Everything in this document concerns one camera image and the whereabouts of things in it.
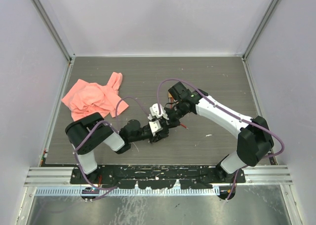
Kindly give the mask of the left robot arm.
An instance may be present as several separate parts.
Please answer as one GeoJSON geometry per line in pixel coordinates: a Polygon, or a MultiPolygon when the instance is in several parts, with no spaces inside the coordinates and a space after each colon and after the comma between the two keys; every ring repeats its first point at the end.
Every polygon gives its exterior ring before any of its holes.
{"type": "Polygon", "coordinates": [[[155,143],[168,137],[170,126],[165,118],[153,118],[145,126],[132,119],[116,131],[100,113],[94,113],[69,124],[65,133],[74,148],[77,164],[82,169],[81,178],[92,184],[99,178],[94,155],[97,146],[105,144],[115,153],[122,154],[131,148],[131,143],[142,140],[155,143]]]}

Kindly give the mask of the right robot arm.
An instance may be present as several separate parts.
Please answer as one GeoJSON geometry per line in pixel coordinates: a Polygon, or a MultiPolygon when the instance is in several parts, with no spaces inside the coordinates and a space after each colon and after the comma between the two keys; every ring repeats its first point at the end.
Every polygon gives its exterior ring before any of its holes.
{"type": "Polygon", "coordinates": [[[192,92],[181,82],[170,87],[168,93],[176,102],[171,110],[166,111],[170,120],[179,120],[188,113],[194,113],[220,125],[237,139],[236,150],[215,167],[215,175],[221,182],[230,181],[242,167],[256,166],[274,147],[263,117],[251,118],[239,114],[200,89],[192,92]]]}

